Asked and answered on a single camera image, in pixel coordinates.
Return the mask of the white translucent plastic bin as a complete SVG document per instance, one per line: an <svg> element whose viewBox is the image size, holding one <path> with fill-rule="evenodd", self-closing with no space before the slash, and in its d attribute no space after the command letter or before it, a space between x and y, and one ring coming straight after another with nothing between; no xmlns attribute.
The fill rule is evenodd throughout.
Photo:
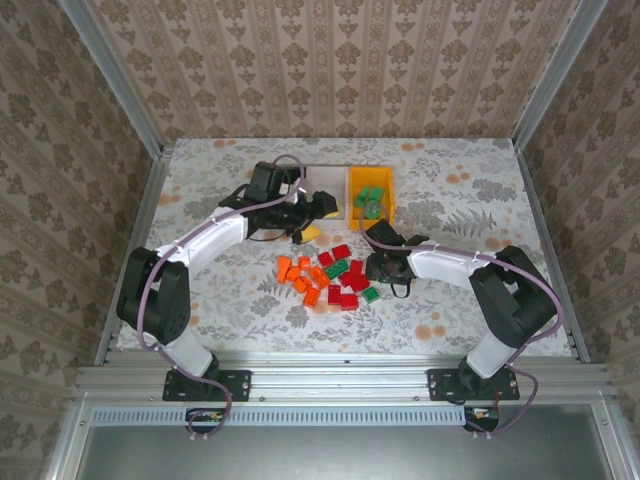
<svg viewBox="0 0 640 480"><path fill-rule="evenodd" d="M321 229L339 230L347 227L347 185L348 168L335 165L309 165L306 172L307 197L315 192L325 191L332 195L338 207L333 216L316 220Z"/></svg>

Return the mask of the black plastic bin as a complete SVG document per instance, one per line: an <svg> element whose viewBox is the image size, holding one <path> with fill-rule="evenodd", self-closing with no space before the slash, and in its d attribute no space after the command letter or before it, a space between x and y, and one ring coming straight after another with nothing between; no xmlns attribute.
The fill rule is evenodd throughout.
<svg viewBox="0 0 640 480"><path fill-rule="evenodd" d="M286 194L291 195L305 195L307 193L306 188L306 173L304 168L300 167L284 167L283 168L283 182L286 185Z"/></svg>

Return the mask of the orange plastic bin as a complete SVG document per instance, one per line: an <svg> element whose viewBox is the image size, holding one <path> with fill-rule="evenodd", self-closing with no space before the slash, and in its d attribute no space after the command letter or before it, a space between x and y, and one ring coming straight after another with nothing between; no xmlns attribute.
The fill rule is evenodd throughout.
<svg viewBox="0 0 640 480"><path fill-rule="evenodd" d="M356 208L354 200L356 197L364 197L362 191L365 187L381 187L384 189L384 198L381 203L382 215L391 225L395 222L395 196L392 169L390 167L374 166L352 166L348 169L348 214L347 224L350 230L360 228L360 217L364 208ZM363 225L369 228L377 220L363 218Z"/></svg>

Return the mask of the floral patterned table cover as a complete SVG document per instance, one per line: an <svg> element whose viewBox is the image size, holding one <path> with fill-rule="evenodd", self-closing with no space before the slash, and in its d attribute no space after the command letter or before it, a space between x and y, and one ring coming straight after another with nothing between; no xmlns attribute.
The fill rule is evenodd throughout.
<svg viewBox="0 0 640 480"><path fill-rule="evenodd" d="M181 139L175 143L148 248L202 222L247 183L260 161L390 167L395 227L467 251L522 248L547 268L509 139ZM370 253L347 227L321 229L295 245L279 231L257 233L217 257L193 280L190 326L215 351L465 355L485 333L474 295L433 280L409 289L379 285L380 299L341 311L321 298L303 305L276 278L277 258L316 258L346 244L356 260Z"/></svg>

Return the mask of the grey metal panel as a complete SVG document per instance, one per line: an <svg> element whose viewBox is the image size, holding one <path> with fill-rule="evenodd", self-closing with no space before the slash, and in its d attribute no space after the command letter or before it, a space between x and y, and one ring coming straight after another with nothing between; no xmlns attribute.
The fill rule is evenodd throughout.
<svg viewBox="0 0 640 480"><path fill-rule="evenodd" d="M506 433L461 427L91 430L77 480L613 480L586 407L537 406Z"/></svg>

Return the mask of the aluminium frame cross rail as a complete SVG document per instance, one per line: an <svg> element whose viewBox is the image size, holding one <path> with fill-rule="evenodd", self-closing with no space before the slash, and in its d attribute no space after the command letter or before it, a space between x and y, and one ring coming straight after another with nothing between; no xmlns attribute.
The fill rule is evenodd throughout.
<svg viewBox="0 0 640 480"><path fill-rule="evenodd" d="M428 371L455 368L456 356L344 353L219 352L224 369L252 373L250 401L269 405L425 404ZM539 387L537 404L590 404L615 399L607 369L572 357L524 357L517 364L520 394ZM82 399L143 405L161 399L168 364L142 350L116 349L101 366L83 367Z"/></svg>

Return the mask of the aluminium table side rail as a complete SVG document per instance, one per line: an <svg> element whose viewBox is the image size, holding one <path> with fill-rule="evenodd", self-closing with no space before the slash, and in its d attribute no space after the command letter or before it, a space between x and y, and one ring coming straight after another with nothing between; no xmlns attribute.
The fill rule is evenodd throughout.
<svg viewBox="0 0 640 480"><path fill-rule="evenodd" d="M105 363L110 347L118 338L122 321L117 316L116 308L124 282L128 257L135 248L146 244L162 188L169 173L169 165L174 148L174 143L165 145L161 149L160 155L152 161L114 295L106 317L104 330L95 355L94 366L102 366Z"/></svg>
<svg viewBox="0 0 640 480"><path fill-rule="evenodd" d="M537 196L534 182L528 169L528 165L522 150L513 144L520 173L524 183L524 189L528 196L533 220L539 235L541 250L548 267L550 283L564 308L564 330L567 335L571 350L581 363L590 363L591 357L586 346L584 336L571 301L571 297L549 234L540 201Z"/></svg>

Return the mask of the aluminium frame post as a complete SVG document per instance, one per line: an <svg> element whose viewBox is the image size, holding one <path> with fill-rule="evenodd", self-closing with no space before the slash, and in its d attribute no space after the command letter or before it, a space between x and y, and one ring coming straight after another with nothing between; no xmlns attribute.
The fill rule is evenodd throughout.
<svg viewBox="0 0 640 480"><path fill-rule="evenodd" d="M113 91L153 160L162 156L164 140L154 126L142 97L126 75L115 49L100 28L85 0L59 0L63 10L87 47L92 59Z"/></svg>
<svg viewBox="0 0 640 480"><path fill-rule="evenodd" d="M512 143L517 152L523 151L531 140L607 2L580 0L578 3L514 130Z"/></svg>

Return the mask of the aluminium lower frame rail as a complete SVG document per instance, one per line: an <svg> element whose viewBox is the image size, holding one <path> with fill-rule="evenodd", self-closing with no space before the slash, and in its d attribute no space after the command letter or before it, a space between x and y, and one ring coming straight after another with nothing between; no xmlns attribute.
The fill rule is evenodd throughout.
<svg viewBox="0 0 640 480"><path fill-rule="evenodd" d="M44 480L75 480L91 429L93 407L86 401L73 403L62 423Z"/></svg>
<svg viewBox="0 0 640 480"><path fill-rule="evenodd" d="M600 400L591 409L612 478L640 480L640 458L621 408L614 402Z"/></svg>

